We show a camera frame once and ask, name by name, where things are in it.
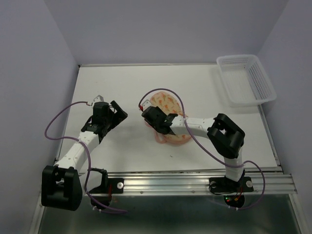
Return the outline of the pink patterned laundry bag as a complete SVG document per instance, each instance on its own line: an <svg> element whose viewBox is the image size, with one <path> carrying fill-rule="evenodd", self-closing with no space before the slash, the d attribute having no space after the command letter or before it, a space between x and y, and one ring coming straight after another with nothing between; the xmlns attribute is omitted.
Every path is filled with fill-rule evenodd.
<svg viewBox="0 0 312 234"><path fill-rule="evenodd" d="M165 114L178 114L183 115L180 104L177 99L167 92L158 92L150 98L150 102L153 106L159 107ZM160 144L172 144L180 145L190 141L189 135L162 135L154 130L154 136L156 142Z"/></svg>

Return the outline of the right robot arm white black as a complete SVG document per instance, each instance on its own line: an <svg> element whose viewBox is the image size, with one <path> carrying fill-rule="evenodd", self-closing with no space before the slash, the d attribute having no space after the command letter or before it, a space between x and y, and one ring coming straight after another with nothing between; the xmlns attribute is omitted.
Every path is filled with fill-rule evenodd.
<svg viewBox="0 0 312 234"><path fill-rule="evenodd" d="M189 135L191 138L209 139L215 150L224 158L226 188L236 190L241 186L241 178L244 175L241 151L245 133L227 115L189 118L176 113L165 114L159 107L150 104L143 104L140 109L144 120L162 135Z"/></svg>

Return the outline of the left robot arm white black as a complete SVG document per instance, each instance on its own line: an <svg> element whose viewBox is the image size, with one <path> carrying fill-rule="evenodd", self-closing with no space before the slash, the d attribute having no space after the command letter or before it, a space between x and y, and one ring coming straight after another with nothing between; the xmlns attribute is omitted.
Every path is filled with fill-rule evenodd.
<svg viewBox="0 0 312 234"><path fill-rule="evenodd" d="M69 151L53 166L46 166L42 171L41 203L45 207L75 211L81 204L82 197L90 197L94 209L101 213L122 214L125 210L110 207L112 195L122 194L123 178L109 178L105 169L91 166L91 152L102 142L104 137L127 118L127 113L113 100L107 103L96 97L90 104L93 114L82 127ZM87 184L81 183L79 173L84 163L88 163L85 181L92 172L99 173L92 180L92 191L106 194L104 203L92 197Z"/></svg>

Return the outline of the white plastic basket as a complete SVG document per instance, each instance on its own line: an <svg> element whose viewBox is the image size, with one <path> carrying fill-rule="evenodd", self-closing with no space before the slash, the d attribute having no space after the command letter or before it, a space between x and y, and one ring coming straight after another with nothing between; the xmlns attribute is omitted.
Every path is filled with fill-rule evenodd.
<svg viewBox="0 0 312 234"><path fill-rule="evenodd" d="M271 80L257 56L221 56L216 62L231 106L257 106L276 100Z"/></svg>

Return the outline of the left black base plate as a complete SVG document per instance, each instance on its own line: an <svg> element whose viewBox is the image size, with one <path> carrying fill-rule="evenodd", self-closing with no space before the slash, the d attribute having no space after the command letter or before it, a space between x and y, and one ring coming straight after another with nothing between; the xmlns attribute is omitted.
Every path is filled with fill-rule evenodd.
<svg viewBox="0 0 312 234"><path fill-rule="evenodd" d="M124 189L124 178L109 177L105 179L96 177L88 182L87 188L90 194L122 194Z"/></svg>

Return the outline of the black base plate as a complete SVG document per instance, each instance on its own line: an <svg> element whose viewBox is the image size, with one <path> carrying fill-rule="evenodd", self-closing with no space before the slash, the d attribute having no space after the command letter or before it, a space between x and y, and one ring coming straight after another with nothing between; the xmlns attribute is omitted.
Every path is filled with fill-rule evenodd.
<svg viewBox="0 0 312 234"><path fill-rule="evenodd" d="M211 177L208 189L213 194L251 193L254 191L252 180L248 176L241 178L238 182L226 177Z"/></svg>
<svg viewBox="0 0 312 234"><path fill-rule="evenodd" d="M105 179L96 177L88 182L87 188L90 194L122 194L124 189L124 178L109 177Z"/></svg>

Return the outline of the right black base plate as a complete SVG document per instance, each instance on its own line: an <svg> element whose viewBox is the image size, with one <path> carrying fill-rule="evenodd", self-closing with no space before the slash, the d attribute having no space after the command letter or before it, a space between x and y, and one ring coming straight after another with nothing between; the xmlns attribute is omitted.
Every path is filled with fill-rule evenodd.
<svg viewBox="0 0 312 234"><path fill-rule="evenodd" d="M252 180L248 176L241 178L238 182L226 177L211 177L208 189L213 194L251 193L254 191Z"/></svg>

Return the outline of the aluminium mounting rail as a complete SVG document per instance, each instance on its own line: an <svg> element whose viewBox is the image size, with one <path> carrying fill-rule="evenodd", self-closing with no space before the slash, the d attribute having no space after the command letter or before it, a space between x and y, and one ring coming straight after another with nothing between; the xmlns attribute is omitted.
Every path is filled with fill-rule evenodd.
<svg viewBox="0 0 312 234"><path fill-rule="evenodd" d="M281 172L246 173L243 186L239 191L243 195L296 194L297 189L291 175ZM122 185L116 185L123 190L118 196L201 196L212 195L209 185L213 178L222 178L219 172L171 172L171 173L109 173L108 178L121 178Z"/></svg>

